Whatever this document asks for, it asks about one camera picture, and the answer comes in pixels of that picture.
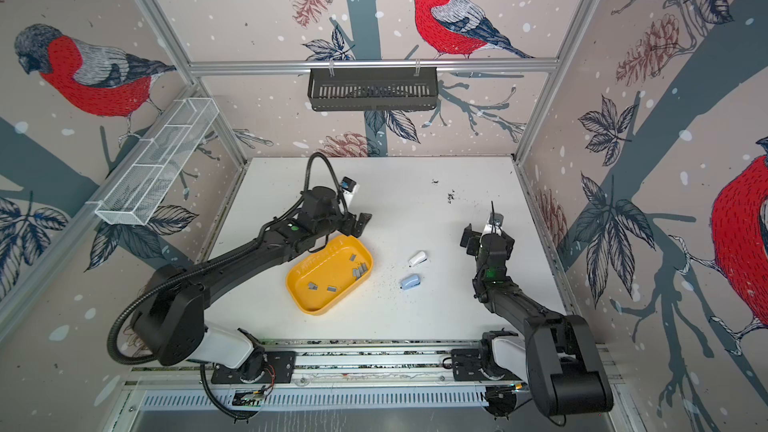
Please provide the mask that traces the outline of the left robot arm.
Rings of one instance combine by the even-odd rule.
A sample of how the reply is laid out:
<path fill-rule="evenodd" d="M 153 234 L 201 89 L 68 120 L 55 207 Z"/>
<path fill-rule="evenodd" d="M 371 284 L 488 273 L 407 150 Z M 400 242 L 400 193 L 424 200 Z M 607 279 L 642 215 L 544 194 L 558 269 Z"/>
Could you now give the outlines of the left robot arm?
<path fill-rule="evenodd" d="M 238 369 L 262 356 L 249 332 L 228 330 L 205 319 L 206 310 L 256 275 L 303 254 L 318 257 L 319 239 L 335 233 L 358 238 L 371 216 L 354 214 L 349 205 L 358 183 L 334 177 L 331 187 L 305 183 L 298 200 L 282 215 L 261 226 L 257 236 L 225 254 L 187 269 L 157 269 L 145 292 L 134 299 L 109 329 L 106 349 L 119 364 L 156 361 L 219 364 Z"/>

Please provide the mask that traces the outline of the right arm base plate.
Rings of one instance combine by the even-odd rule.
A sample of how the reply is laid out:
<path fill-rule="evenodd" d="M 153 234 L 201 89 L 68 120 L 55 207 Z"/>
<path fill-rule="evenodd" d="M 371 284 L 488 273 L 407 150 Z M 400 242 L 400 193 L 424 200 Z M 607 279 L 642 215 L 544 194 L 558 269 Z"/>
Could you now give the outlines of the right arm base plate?
<path fill-rule="evenodd" d="M 514 373 L 492 363 L 478 348 L 452 349 L 449 362 L 455 382 L 521 381 Z"/>

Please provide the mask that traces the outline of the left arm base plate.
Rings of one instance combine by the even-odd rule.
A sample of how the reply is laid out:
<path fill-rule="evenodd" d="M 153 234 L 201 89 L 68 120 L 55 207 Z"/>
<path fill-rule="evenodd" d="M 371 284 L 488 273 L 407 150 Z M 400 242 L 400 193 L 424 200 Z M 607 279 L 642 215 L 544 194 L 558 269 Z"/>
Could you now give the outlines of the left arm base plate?
<path fill-rule="evenodd" d="M 247 359 L 237 369 L 217 364 L 211 382 L 215 385 L 288 384 L 296 358 L 294 351 L 266 351 Z"/>

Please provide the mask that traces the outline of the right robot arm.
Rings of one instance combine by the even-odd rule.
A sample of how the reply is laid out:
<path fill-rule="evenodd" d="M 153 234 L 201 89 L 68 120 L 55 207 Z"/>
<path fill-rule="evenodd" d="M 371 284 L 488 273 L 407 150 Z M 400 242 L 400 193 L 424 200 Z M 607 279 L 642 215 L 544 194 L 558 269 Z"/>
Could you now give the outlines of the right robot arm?
<path fill-rule="evenodd" d="M 467 226 L 460 239 L 475 261 L 474 298 L 522 336 L 519 345 L 508 334 L 488 333 L 486 362 L 525 382 L 545 417 L 611 411 L 613 392 L 587 321 L 556 312 L 523 292 L 507 273 L 514 243 L 492 223 L 481 231 Z"/>

